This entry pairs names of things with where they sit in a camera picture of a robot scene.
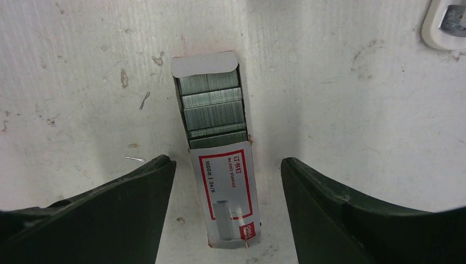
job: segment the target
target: open cardboard box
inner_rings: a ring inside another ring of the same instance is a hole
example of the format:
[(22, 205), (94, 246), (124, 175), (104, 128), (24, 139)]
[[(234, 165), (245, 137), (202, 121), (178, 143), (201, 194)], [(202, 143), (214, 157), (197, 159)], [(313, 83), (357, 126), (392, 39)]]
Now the open cardboard box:
[[(234, 51), (173, 58), (171, 72), (187, 138), (180, 80), (233, 71), (242, 89)], [(236, 249), (258, 244), (260, 221), (251, 143), (246, 139), (225, 146), (196, 148), (190, 150), (190, 155), (206, 218), (209, 246)]]

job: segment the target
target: dirt spot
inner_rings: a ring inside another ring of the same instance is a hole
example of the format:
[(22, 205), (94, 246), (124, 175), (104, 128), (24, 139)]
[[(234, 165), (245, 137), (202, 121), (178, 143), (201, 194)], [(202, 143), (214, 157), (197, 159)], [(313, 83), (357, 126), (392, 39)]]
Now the dirt spot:
[(165, 53), (162, 51), (162, 52), (160, 53), (160, 56), (159, 56), (159, 57), (152, 56), (152, 60), (154, 61), (154, 63), (155, 63), (157, 66), (161, 67), (161, 66), (163, 65), (163, 59), (162, 59), (162, 57), (163, 57), (164, 55), (165, 55)]
[(47, 124), (51, 127), (55, 127), (55, 119), (59, 116), (60, 114), (57, 114), (56, 116), (52, 117), (52, 118), (47, 118)]
[(7, 133), (7, 123), (8, 123), (7, 120), (4, 120), (4, 121), (3, 121), (3, 129), (0, 130), (0, 134), (4, 135), (4, 134)]
[(455, 62), (459, 62), (462, 56), (466, 55), (466, 52), (459, 52), (457, 54), (454, 54), (453, 52), (448, 56), (448, 61), (454, 60)]
[(338, 82), (338, 81), (321, 81), (320, 83), (321, 84), (334, 84), (336, 82)]
[(128, 79), (128, 75), (126, 74), (126, 70), (124, 68), (121, 69), (120, 78), (121, 78), (121, 86), (123, 87), (123, 89), (128, 87), (129, 79)]
[(187, 54), (187, 52), (186, 52), (187, 51), (187, 49), (186, 49), (186, 47), (187, 47), (187, 37), (185, 37), (183, 34), (181, 34), (180, 39), (181, 39), (181, 43), (182, 43), (182, 46), (183, 46), (183, 55), (186, 56), (186, 54)]
[(266, 250), (260, 253), (259, 257), (252, 257), (246, 261), (245, 264), (253, 263), (271, 263), (272, 257), (280, 251), (278, 246), (270, 245)]
[(87, 175), (87, 173), (86, 173), (85, 170), (81, 170), (81, 169), (79, 168), (79, 166), (76, 166), (76, 165), (74, 165), (74, 167), (77, 169), (78, 172), (80, 172), (80, 173), (82, 173), (84, 176), (86, 176), (87, 179), (89, 179), (89, 180), (91, 179), (91, 177), (89, 177), (89, 175)]
[(366, 46), (359, 49), (353, 57), (351, 71), (357, 73), (359, 80), (370, 80), (373, 75), (370, 73), (371, 56), (383, 48), (383, 40), (372, 40)]
[(182, 217), (178, 217), (178, 218), (176, 219), (176, 221), (177, 221), (178, 223), (180, 223), (180, 225), (184, 225), (184, 224), (186, 223), (185, 219), (182, 218)]
[(110, 45), (107, 45), (107, 44), (103, 44), (103, 45), (101, 46), (101, 50), (103, 50), (103, 51), (106, 51), (106, 50), (108, 50), (109, 48), (110, 48)]
[(132, 148), (133, 148), (133, 149), (137, 149), (138, 147), (139, 147), (139, 145), (138, 145), (137, 143), (133, 143), (133, 144), (129, 144), (129, 145), (128, 145), (128, 148), (129, 148), (129, 149), (132, 149)]
[(65, 13), (65, 10), (60, 6), (59, 3), (55, 3), (55, 6), (56, 6), (58, 9), (60, 9), (60, 14), (63, 15), (63, 14)]
[(43, 110), (39, 110), (39, 104), (36, 104), (36, 114), (38, 114), (39, 117), (41, 117), (40, 114), (42, 113), (43, 113)]

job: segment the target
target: scratched surface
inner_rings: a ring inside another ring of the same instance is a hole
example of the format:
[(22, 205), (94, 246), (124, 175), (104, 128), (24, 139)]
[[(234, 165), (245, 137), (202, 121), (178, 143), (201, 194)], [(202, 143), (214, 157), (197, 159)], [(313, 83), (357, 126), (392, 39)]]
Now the scratched surface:
[[(422, 210), (466, 205), (466, 57), (419, 38), (428, 0), (0, 3), (0, 208), (177, 160), (157, 263), (294, 263), (280, 160)], [(236, 50), (263, 241), (213, 250), (170, 75)], [(147, 92), (151, 95), (140, 104)]]

